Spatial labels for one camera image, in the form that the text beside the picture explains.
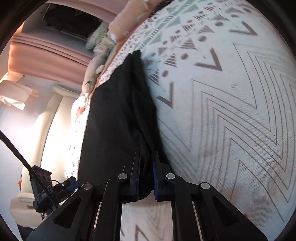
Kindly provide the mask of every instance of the black electronic device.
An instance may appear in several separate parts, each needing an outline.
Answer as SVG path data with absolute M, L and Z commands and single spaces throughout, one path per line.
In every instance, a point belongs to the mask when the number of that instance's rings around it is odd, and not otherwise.
M 58 183 L 55 186 L 52 185 L 51 172 L 44 170 L 36 165 L 32 167 L 37 176 L 42 180 L 47 190 L 52 194 L 57 203 L 61 203 L 67 199 L 71 194 L 74 193 L 76 178 L 70 177 L 63 183 Z M 52 213 L 56 208 L 53 206 L 52 201 L 49 196 L 43 190 L 43 188 L 38 184 L 36 179 L 30 174 L 30 181 L 33 190 L 35 200 L 33 201 L 33 206 L 38 213 Z
M 107 184 L 85 183 L 41 223 L 27 241 L 119 241 L 122 204 L 139 198 L 140 156 L 137 151 L 130 177 L 121 173 Z M 200 241 L 201 237 L 203 241 L 267 241 L 265 235 L 209 183 L 187 183 L 159 161 L 157 152 L 153 159 L 155 198 L 159 202 L 171 201 L 175 241 Z

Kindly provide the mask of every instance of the white wall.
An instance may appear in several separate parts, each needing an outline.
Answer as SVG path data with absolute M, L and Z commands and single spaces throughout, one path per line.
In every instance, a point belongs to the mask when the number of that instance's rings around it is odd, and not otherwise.
M 52 87 L 57 82 L 25 76 L 20 83 L 36 89 L 39 96 L 30 97 L 24 111 L 0 103 L 0 130 L 24 155 L 31 129 L 50 100 Z M 9 213 L 9 203 L 20 192 L 18 181 L 22 176 L 22 164 L 1 141 L 0 167 L 0 213 L 12 232 L 21 240 L 17 225 Z

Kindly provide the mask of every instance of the folded black fabric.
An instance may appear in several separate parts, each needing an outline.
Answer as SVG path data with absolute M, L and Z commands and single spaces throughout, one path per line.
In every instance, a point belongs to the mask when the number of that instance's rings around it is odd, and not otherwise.
M 99 86 L 91 99 L 82 144 L 78 185 L 106 183 L 124 172 L 131 173 L 136 150 L 141 151 L 139 192 L 144 198 L 153 189 L 151 155 L 163 151 L 156 119 L 156 107 L 146 83 L 141 52 L 129 54 Z

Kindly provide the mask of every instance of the black cable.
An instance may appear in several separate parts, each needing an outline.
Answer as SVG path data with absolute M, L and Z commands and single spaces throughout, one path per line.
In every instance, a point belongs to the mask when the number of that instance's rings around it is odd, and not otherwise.
M 59 183 L 59 184 L 61 184 L 59 181 L 57 181 L 57 180 L 52 180 L 52 182 L 57 182 L 57 183 Z
M 25 166 L 25 168 L 28 169 L 30 174 L 35 178 L 35 180 L 38 182 L 38 184 L 42 187 L 42 189 L 45 191 L 45 193 L 48 195 L 49 199 L 51 200 L 52 204 L 55 206 L 55 208 L 58 208 L 58 204 L 54 197 L 51 195 L 51 193 L 48 191 L 44 183 L 40 180 L 38 175 L 34 172 L 33 168 L 29 165 L 29 163 L 24 159 L 24 157 L 21 155 L 21 153 L 15 148 L 15 146 L 11 143 L 11 141 L 7 138 L 6 135 L 0 130 L 0 140 L 3 141 L 3 143 L 11 150 L 11 152 L 20 160 L 20 162 Z

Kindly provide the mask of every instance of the pink curtain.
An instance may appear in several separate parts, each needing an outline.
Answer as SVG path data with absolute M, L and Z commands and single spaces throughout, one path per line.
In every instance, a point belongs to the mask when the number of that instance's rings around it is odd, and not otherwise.
M 8 70 L 81 86 L 91 59 L 91 55 L 62 44 L 19 33 L 12 37 Z
M 48 2 L 79 9 L 110 23 L 128 0 L 49 0 Z

